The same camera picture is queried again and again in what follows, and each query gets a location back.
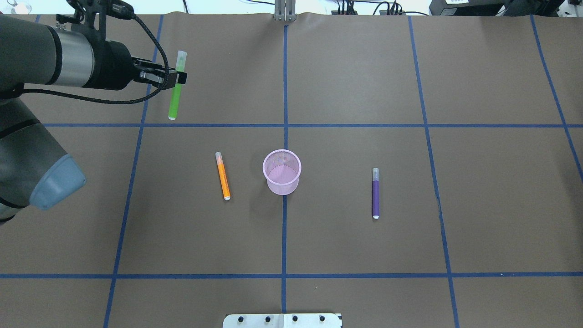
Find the metal bracket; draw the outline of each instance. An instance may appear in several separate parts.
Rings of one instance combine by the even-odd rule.
[[[228,315],[223,328],[342,328],[340,313]]]
[[[275,20],[293,22],[296,20],[296,0],[275,0]]]

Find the white label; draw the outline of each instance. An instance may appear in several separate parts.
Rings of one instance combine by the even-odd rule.
[[[458,8],[448,8],[441,11],[441,16],[452,16]]]

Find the cable connector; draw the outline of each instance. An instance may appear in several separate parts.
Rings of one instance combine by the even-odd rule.
[[[112,0],[107,8],[107,14],[111,17],[130,20],[134,18],[134,7],[121,0]]]

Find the pen holder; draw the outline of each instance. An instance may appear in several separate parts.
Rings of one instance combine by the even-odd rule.
[[[278,195],[291,194],[300,181],[300,173],[300,159],[286,149],[272,151],[263,161],[267,186]]]

